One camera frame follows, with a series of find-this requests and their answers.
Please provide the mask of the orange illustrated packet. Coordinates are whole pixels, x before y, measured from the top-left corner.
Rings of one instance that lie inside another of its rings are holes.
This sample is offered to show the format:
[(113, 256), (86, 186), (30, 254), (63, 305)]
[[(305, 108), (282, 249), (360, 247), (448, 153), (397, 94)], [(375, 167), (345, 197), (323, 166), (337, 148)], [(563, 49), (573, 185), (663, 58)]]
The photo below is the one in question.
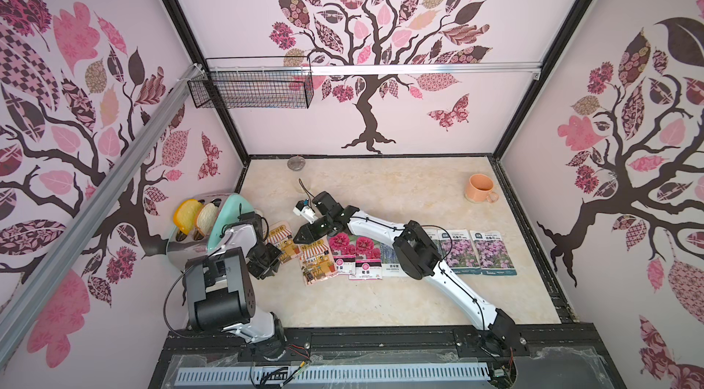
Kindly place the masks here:
[(335, 259), (326, 237), (311, 244), (302, 245), (299, 262), (306, 286), (337, 276)]
[(286, 221), (273, 225), (269, 230), (267, 243), (280, 250), (279, 260), (282, 264), (298, 258), (301, 254), (300, 247), (293, 241), (292, 229)]

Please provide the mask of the pink rose packet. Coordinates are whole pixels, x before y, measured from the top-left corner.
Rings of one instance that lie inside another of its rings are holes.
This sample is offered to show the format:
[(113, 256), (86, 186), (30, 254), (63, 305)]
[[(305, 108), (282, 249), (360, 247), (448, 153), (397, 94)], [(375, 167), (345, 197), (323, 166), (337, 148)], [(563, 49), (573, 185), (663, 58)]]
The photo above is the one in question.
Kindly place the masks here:
[(353, 275), (356, 270), (356, 247), (349, 236), (341, 232), (328, 239), (338, 275)]
[(374, 240), (368, 237), (356, 237), (352, 247), (355, 249), (355, 264), (349, 279), (368, 281), (383, 279), (381, 250)]

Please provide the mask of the pink cosmos seed packet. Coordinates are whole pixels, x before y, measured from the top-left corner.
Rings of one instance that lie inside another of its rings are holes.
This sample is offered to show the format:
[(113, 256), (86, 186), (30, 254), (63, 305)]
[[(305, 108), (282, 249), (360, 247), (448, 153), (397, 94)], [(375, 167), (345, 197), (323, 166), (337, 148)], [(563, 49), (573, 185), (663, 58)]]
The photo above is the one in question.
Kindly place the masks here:
[(440, 231), (441, 253), (447, 265), (457, 275), (480, 275), (477, 250), (467, 230)]

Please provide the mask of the lavender seed packet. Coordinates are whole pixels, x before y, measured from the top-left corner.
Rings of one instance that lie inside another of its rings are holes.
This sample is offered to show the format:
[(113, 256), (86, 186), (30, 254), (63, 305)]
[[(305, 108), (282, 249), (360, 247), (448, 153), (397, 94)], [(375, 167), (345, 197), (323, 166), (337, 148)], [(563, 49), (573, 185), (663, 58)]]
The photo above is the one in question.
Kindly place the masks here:
[(440, 231), (440, 229), (436, 229), (436, 228), (425, 228), (425, 232), (427, 233), (427, 235), (429, 236), (429, 238), (431, 239), (433, 244), (436, 246), (438, 251), (440, 251), (440, 253), (442, 253), (442, 251), (443, 251), (442, 244), (444, 242), (444, 238), (442, 236), (442, 231)]
[(384, 279), (392, 277), (406, 277), (406, 273), (403, 271), (403, 268), (401, 267), (392, 246), (381, 244), (379, 246), (379, 250), (381, 251), (382, 277)]

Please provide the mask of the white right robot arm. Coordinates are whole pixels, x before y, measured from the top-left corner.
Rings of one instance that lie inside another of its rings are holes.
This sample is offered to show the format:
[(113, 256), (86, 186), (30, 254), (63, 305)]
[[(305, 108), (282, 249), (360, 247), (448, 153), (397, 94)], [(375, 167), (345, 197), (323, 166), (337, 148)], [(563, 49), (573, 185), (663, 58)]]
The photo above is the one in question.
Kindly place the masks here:
[(342, 207), (326, 191), (298, 201), (293, 213), (306, 220), (293, 237), (294, 242), (306, 245), (346, 232), (389, 246), (394, 249), (405, 275), (435, 286), (465, 313), (480, 333), (478, 345), (484, 352), (497, 357), (524, 347), (524, 338), (515, 321), (459, 278), (425, 226), (417, 221), (396, 223), (371, 216), (354, 206)]

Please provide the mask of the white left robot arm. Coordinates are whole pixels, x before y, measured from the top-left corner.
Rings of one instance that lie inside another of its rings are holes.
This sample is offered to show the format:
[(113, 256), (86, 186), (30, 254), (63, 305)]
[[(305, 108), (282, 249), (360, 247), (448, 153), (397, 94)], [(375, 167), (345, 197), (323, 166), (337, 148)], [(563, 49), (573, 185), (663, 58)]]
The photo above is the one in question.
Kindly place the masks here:
[(246, 212), (220, 235), (212, 253), (186, 264), (188, 328), (196, 334), (237, 336), (255, 355), (278, 359), (286, 343), (282, 323), (257, 306), (252, 284), (272, 277), (281, 266), (281, 250), (266, 242), (268, 222), (255, 211)]

